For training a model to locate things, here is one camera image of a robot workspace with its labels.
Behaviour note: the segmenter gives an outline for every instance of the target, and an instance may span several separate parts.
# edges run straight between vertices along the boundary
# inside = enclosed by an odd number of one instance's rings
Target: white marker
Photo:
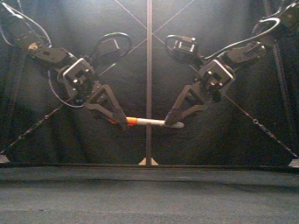
[[[129,126],[150,124],[150,125],[163,126],[166,128],[177,128],[177,129],[183,128],[182,122],[175,123],[173,126],[167,126],[167,125],[165,125],[163,120],[145,119],[145,118],[137,118],[137,117],[127,117],[126,119],[127,119]]]

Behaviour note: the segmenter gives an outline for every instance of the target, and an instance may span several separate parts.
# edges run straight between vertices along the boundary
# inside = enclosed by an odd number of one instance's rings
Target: black fabric
[[[298,174],[3,168],[2,223],[298,223]]]
[[[23,0],[24,12],[31,11],[32,3]],[[143,25],[147,1],[41,0],[38,4],[34,19],[50,33],[53,46],[65,47],[77,56],[90,54],[99,38],[107,33],[125,32],[130,35],[138,48],[107,72],[107,67],[98,69],[99,74],[105,72],[99,80],[113,87],[127,116],[146,117],[147,30]],[[154,1],[154,119],[166,118],[183,86],[193,83],[197,74],[190,66],[178,64],[169,57],[161,40],[171,34],[195,37],[202,54],[209,56],[222,47],[249,38],[265,15],[262,1]],[[15,75],[12,69],[8,72],[12,54],[11,48],[2,42],[3,46],[2,89],[10,89],[10,82],[4,86],[3,80],[7,75]],[[286,47],[283,51],[287,55],[290,49]],[[293,44],[293,51],[294,57],[285,57],[285,60],[294,60],[293,66],[287,66],[290,64],[286,62],[286,67],[293,87],[294,114],[298,115],[297,44]],[[63,98],[69,99],[65,86],[57,82],[54,86]],[[30,58],[26,60],[18,93],[4,93],[2,124],[12,118],[8,136],[3,139],[6,147],[59,107],[61,102],[50,89],[46,68]],[[8,115],[6,99],[12,94],[18,97],[14,113]],[[294,145],[273,53],[251,68],[238,72],[229,97],[287,145]],[[183,122],[183,129],[154,127],[153,155],[162,165],[287,165],[293,159],[226,98]],[[95,120],[86,109],[63,107],[14,147],[8,157],[19,162],[137,165],[146,157],[146,127],[133,127],[123,132],[117,125]]]

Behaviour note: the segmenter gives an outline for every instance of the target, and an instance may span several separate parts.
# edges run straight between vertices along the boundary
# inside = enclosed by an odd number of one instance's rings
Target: pole base
[[[7,163],[10,163],[11,161],[10,161],[10,159],[7,158],[7,156],[6,155],[0,155],[0,164],[7,164]]]
[[[289,166],[294,168],[299,168],[299,159],[293,159],[293,162]]]
[[[139,165],[146,165],[146,158],[143,159],[143,161],[139,163]],[[159,165],[155,160],[151,158],[151,165]]]

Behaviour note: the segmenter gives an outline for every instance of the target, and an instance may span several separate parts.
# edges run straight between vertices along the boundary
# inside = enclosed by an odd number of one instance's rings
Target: gray floor
[[[298,174],[0,169],[0,223],[298,223]]]

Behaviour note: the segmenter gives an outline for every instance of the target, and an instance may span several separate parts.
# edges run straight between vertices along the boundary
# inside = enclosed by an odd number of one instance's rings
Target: black backdrop
[[[7,2],[18,8],[18,1]],[[278,3],[273,2],[274,11]],[[113,87],[127,116],[146,117],[147,1],[23,0],[22,4],[24,13],[49,32],[53,46],[65,47],[77,56],[90,54],[107,33],[130,35],[135,50],[111,69],[98,69],[99,80]],[[249,38],[265,15],[263,1],[257,0],[154,0],[154,119],[165,119],[183,86],[193,83],[197,74],[167,56],[162,40],[171,34],[195,37],[203,55],[209,56]],[[0,46],[4,148],[62,103],[53,95],[46,68],[3,40]],[[282,43],[282,54],[297,124],[297,39]],[[63,87],[55,87],[63,94]],[[273,53],[238,72],[229,97],[298,153]],[[146,127],[125,132],[107,121],[95,120],[85,108],[63,107],[7,156],[16,162],[137,165],[146,157],[150,141],[153,157],[161,165],[287,165],[293,159],[227,98],[183,122],[183,129],[153,127],[153,136],[146,139]]]

